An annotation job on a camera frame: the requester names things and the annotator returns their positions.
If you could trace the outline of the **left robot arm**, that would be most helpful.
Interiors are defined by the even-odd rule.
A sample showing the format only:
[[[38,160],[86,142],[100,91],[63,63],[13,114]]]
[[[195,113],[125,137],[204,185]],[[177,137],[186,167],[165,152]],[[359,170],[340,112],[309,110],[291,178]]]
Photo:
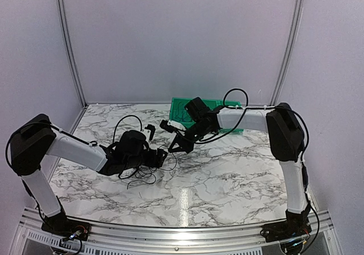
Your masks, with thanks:
[[[141,131],[129,130],[109,146],[87,142],[52,124],[49,117],[39,114],[9,137],[5,159],[19,176],[28,194],[44,214],[42,229],[67,235],[83,226],[70,220],[46,179],[41,163],[45,156],[71,161],[104,176],[122,175],[140,166],[161,168],[167,152],[150,148]]]

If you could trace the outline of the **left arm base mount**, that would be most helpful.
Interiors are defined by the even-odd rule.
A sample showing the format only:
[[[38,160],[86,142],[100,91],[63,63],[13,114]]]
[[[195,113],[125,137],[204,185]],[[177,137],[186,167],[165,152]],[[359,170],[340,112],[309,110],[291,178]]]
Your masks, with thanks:
[[[71,239],[71,235],[80,231],[80,235],[75,235],[75,238],[81,241],[86,241],[89,237],[91,225],[90,223],[77,220],[67,220],[66,222],[61,222],[59,224],[48,224],[42,223],[42,230],[49,232],[54,235],[62,236],[63,238]]]

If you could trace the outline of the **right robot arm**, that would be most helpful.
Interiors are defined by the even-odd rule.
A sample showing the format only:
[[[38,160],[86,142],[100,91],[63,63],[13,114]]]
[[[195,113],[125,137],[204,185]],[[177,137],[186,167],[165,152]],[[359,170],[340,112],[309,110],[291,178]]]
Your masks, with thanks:
[[[197,144],[207,144],[220,139],[217,133],[225,129],[264,132],[268,135],[271,154],[279,161],[287,191],[286,220],[264,225],[264,236],[287,237],[311,231],[308,215],[313,209],[307,195],[308,173],[304,153],[309,144],[309,132],[301,115],[286,102],[275,106],[232,106],[226,103],[211,109],[199,97],[184,107],[194,124],[186,128],[181,123],[168,120],[161,128],[175,133],[169,152],[190,153]]]

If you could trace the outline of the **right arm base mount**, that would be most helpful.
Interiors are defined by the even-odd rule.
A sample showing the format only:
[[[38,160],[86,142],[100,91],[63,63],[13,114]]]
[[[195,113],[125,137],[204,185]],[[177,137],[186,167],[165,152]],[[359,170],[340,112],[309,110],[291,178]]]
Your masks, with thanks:
[[[308,235],[311,231],[312,228],[309,222],[299,224],[295,221],[285,220],[264,224],[260,230],[260,235],[265,238],[266,242],[274,242]]]

